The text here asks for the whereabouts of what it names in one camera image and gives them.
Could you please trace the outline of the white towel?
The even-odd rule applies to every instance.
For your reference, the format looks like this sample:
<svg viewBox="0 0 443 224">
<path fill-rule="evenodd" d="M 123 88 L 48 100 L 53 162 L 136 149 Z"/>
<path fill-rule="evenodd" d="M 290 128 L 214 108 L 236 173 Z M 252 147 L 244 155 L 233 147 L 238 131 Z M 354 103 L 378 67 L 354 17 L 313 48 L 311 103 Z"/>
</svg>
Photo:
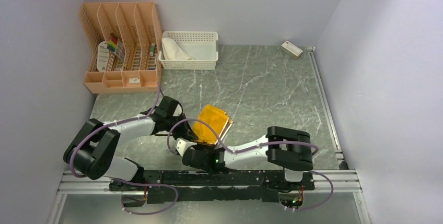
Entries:
<svg viewBox="0 0 443 224">
<path fill-rule="evenodd" d="M 189 61 L 194 60 L 190 55 L 181 49 L 176 41 L 171 38 L 162 38 L 162 49 L 164 58 L 169 61 Z"/>
</svg>

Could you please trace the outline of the brown and yellow towel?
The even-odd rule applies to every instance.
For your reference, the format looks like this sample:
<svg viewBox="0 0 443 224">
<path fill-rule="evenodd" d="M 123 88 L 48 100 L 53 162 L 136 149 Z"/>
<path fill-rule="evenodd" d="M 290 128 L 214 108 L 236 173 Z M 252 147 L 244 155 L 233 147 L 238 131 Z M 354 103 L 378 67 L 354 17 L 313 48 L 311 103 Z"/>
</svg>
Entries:
<svg viewBox="0 0 443 224">
<path fill-rule="evenodd" d="M 222 140 L 227 134 L 233 124 L 233 120 L 226 114 L 225 111 L 211 105 L 207 104 L 201 113 L 197 117 L 198 120 L 207 123 L 217 134 L 217 136 Z M 213 134 L 213 132 L 203 123 L 195 122 L 192 126 L 192 131 L 198 137 L 197 142 L 207 145 L 215 146 L 218 144 L 218 139 Z"/>
</svg>

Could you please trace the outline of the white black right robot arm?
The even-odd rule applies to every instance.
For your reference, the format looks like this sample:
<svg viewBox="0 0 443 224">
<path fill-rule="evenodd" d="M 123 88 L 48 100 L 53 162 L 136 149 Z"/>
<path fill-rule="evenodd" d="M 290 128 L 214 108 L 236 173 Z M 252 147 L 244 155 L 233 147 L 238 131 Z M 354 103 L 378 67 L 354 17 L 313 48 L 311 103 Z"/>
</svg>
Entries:
<svg viewBox="0 0 443 224">
<path fill-rule="evenodd" d="M 303 174 L 313 169 L 313 156 L 319 148 L 307 132 L 271 126 L 267 134 L 246 144 L 216 147 L 178 139 L 175 150 L 185 166 L 210 174 L 236 172 L 266 161 L 282 168 L 282 184 L 293 190 L 301 184 Z"/>
</svg>

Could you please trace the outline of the white plastic basket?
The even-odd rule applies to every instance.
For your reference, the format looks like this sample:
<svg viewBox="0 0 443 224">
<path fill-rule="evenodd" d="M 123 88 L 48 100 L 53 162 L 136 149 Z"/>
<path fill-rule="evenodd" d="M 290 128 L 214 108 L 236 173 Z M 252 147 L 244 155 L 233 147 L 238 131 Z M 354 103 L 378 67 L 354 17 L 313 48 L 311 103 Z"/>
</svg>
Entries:
<svg viewBox="0 0 443 224">
<path fill-rule="evenodd" d="M 171 58 L 162 44 L 158 60 L 166 70 L 214 70 L 218 61 L 218 33 L 213 31 L 164 31 L 190 59 Z"/>
</svg>

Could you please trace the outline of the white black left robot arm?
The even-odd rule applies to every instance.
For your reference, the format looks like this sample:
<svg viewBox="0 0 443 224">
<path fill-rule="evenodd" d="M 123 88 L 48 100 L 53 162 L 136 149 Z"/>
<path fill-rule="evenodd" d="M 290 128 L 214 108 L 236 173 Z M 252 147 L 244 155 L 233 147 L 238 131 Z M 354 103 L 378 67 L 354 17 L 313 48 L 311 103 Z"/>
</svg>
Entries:
<svg viewBox="0 0 443 224">
<path fill-rule="evenodd" d="M 78 171 L 78 178 L 117 178 L 129 189 L 139 190 L 145 182 L 144 168 L 128 158 L 115 156 L 118 144 L 159 132 L 170 132 L 174 139 L 197 140 L 189 123 L 184 122 L 185 114 L 176 114 L 181 107 L 178 100 L 165 96 L 159 105 L 129 119 L 113 122 L 89 119 L 65 150 L 63 160 Z"/>
</svg>

